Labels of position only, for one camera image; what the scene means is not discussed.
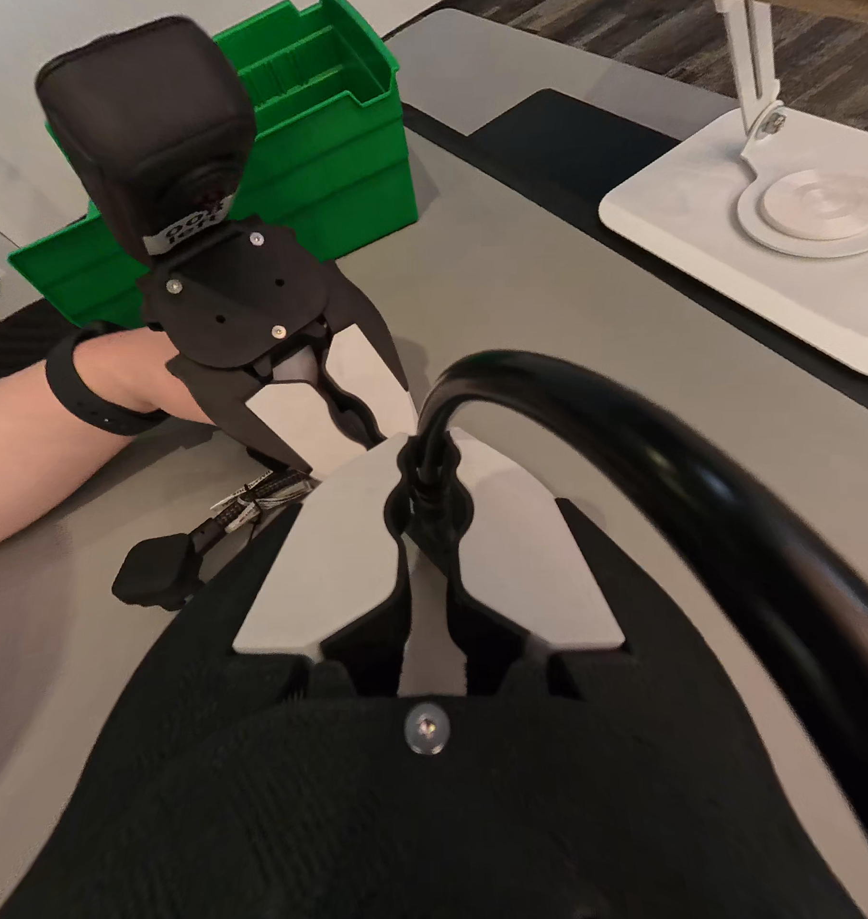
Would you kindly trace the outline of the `black wristband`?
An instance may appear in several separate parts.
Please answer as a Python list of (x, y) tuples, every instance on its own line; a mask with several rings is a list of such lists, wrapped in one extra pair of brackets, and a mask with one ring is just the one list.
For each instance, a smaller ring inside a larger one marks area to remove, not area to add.
[(163, 424), (170, 415), (164, 410), (140, 413), (103, 399), (86, 386), (73, 363), (79, 345), (124, 331), (124, 327), (103, 320), (73, 330), (49, 351), (45, 375), (50, 391), (69, 414), (109, 434), (137, 437)]

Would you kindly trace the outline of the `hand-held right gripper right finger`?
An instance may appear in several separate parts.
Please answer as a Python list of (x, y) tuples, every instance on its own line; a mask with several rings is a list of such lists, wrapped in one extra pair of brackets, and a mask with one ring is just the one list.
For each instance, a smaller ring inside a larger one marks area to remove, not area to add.
[(615, 651), (621, 626), (556, 499), (514, 460), (451, 430), (459, 454), (458, 528), (448, 625), (470, 695), (494, 695), (529, 651)]

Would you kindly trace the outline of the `person's left forearm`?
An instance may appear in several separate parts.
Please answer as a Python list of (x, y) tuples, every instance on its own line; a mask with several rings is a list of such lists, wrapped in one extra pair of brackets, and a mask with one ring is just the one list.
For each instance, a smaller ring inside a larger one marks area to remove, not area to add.
[(67, 411), (44, 362), (0, 380), (0, 543), (48, 514), (132, 440)]

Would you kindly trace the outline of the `white stand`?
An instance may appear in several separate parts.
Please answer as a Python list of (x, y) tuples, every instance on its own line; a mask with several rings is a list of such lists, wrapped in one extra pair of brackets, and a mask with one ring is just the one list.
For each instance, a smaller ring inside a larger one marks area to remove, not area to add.
[(868, 132), (780, 99), (771, 2), (715, 2), (739, 108), (601, 200), (602, 224), (868, 377)]

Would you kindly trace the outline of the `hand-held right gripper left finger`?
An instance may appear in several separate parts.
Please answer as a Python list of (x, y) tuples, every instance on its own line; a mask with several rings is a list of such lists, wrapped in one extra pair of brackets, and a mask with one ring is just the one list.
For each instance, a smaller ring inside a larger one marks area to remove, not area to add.
[(302, 503), (233, 640), (241, 655), (332, 661), (359, 695), (396, 695), (412, 627), (403, 534), (409, 498), (397, 434)]

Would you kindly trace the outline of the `green plastic bin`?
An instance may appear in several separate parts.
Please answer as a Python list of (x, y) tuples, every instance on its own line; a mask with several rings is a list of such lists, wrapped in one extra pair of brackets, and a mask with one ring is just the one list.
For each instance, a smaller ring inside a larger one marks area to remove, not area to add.
[[(216, 35), (255, 105), (258, 134), (229, 212), (292, 228), (336, 260), (418, 219), (397, 85), (400, 65), (348, 2), (292, 2)], [(87, 215), (7, 258), (74, 325), (141, 325), (144, 273), (94, 204)]]

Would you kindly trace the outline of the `black woven mat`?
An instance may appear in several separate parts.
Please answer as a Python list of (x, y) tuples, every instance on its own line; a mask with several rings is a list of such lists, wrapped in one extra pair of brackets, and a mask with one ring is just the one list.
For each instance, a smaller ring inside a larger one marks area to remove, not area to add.
[(30, 303), (0, 322), (0, 380), (44, 360), (76, 326), (47, 300)]

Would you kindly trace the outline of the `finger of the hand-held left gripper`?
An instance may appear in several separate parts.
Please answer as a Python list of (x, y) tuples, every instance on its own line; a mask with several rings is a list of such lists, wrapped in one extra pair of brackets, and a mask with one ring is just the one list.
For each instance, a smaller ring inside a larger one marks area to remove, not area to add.
[(332, 403), (319, 388), (322, 371), (315, 348), (300, 347), (272, 369), (271, 381), (246, 403), (314, 480), (326, 480), (375, 447), (365, 427), (349, 435), (334, 419)]
[(328, 380), (365, 413), (368, 430), (383, 439), (417, 433), (417, 409), (402, 385), (357, 325), (333, 335)]

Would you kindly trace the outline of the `dark blue pad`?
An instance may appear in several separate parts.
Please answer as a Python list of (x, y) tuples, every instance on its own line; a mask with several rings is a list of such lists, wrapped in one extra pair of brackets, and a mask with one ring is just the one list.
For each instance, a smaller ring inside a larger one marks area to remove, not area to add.
[(679, 144), (554, 89), (532, 94), (470, 139), (521, 175), (552, 184), (594, 208)]

